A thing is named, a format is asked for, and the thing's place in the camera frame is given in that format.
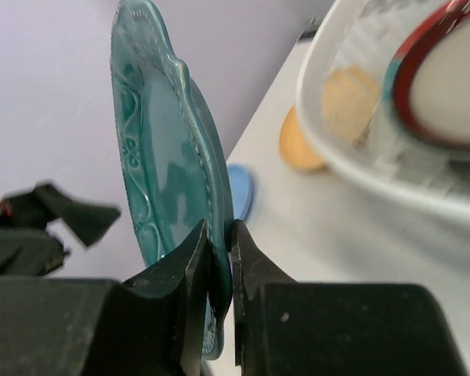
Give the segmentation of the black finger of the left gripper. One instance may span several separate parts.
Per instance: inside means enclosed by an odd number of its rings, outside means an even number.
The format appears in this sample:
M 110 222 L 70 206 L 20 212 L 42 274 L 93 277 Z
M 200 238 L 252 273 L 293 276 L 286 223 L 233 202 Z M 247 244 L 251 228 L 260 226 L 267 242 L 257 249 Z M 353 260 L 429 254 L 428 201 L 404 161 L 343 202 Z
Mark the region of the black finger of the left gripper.
M 97 243 L 121 216 L 116 206 L 80 201 L 52 183 L 6 197 L 3 213 L 14 226 L 37 230 L 45 230 L 50 222 L 60 219 L 87 248 Z

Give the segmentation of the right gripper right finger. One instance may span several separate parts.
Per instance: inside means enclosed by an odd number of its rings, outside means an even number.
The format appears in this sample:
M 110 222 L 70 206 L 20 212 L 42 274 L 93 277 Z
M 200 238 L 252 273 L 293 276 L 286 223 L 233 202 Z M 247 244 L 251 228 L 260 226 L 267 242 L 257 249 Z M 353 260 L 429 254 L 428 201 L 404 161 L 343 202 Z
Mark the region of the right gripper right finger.
M 235 364 L 264 367 L 268 353 L 269 285 L 282 287 L 295 280 L 275 264 L 255 243 L 245 222 L 232 226 L 233 317 Z

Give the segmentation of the round yellow plate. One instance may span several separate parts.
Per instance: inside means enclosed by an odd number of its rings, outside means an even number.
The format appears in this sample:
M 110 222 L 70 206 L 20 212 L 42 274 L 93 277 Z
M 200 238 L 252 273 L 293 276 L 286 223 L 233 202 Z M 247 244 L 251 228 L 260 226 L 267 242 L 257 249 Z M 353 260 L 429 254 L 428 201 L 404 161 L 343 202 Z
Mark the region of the round yellow plate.
M 380 92 L 375 78 L 358 65 L 331 71 L 321 100 L 328 130 L 350 146 L 361 145 L 367 138 Z M 326 161 L 302 132 L 295 107 L 291 107 L 280 129 L 279 151 L 282 160 L 299 171 L 326 168 Z

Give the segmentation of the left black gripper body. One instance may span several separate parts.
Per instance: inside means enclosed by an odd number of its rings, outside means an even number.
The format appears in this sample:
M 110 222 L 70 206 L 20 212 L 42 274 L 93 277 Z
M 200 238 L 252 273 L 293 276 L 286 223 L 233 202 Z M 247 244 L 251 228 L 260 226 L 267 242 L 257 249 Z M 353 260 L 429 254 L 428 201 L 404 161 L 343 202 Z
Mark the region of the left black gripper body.
M 0 195 L 0 276 L 43 277 L 71 255 L 47 230 L 59 218 L 53 198 L 65 196 L 51 182 Z

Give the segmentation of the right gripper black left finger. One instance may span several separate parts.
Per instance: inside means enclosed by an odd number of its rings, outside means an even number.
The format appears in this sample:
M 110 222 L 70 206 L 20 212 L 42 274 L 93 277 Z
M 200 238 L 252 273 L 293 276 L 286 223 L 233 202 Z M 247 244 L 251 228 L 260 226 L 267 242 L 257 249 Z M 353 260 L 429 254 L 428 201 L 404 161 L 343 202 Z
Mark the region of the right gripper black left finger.
M 144 302 L 137 308 L 139 338 L 151 375 L 200 375 L 208 295 L 207 223 L 151 267 L 125 281 Z

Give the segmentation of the teal scalloped plate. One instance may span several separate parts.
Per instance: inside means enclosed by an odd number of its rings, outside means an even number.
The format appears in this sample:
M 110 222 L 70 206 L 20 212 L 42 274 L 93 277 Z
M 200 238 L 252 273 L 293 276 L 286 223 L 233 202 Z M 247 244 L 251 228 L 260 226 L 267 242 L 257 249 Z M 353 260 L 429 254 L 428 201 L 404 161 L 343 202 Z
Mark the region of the teal scalloped plate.
M 232 298 L 233 204 L 208 105 L 150 1 L 121 1 L 111 28 L 114 117 L 128 206 L 144 262 L 172 252 L 200 221 L 213 247 L 202 355 L 220 357 Z

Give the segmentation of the round light blue plate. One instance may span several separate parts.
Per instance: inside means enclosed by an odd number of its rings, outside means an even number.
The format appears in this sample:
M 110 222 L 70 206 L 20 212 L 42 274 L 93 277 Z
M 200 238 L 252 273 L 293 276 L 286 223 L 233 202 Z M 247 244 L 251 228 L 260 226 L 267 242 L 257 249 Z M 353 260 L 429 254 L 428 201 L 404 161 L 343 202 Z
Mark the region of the round light blue plate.
M 227 166 L 232 194 L 233 216 L 246 220 L 251 210 L 254 193 L 254 180 L 247 168 L 241 164 Z

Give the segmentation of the dark red rimmed plate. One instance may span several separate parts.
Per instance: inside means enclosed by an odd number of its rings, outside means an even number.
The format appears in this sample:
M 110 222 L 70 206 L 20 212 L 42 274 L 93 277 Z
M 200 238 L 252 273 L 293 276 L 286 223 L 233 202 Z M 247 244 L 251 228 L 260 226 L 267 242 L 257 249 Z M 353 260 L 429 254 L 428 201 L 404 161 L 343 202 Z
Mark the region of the dark red rimmed plate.
M 420 122 L 439 136 L 469 144 L 470 1 L 440 6 L 409 34 L 395 58 L 419 68 L 410 105 Z

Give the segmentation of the red teal floral plate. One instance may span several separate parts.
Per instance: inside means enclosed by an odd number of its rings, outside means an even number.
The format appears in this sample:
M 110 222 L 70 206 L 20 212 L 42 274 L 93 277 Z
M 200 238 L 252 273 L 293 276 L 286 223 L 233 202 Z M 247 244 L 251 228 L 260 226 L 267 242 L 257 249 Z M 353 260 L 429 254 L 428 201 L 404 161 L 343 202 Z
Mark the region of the red teal floral plate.
M 416 63 L 405 63 L 405 59 L 393 59 L 385 72 L 382 98 L 388 119 L 395 129 L 411 142 L 437 152 L 447 152 L 450 159 L 470 163 L 470 143 L 452 141 L 439 136 L 423 125 L 410 105 L 410 89 L 419 68 Z

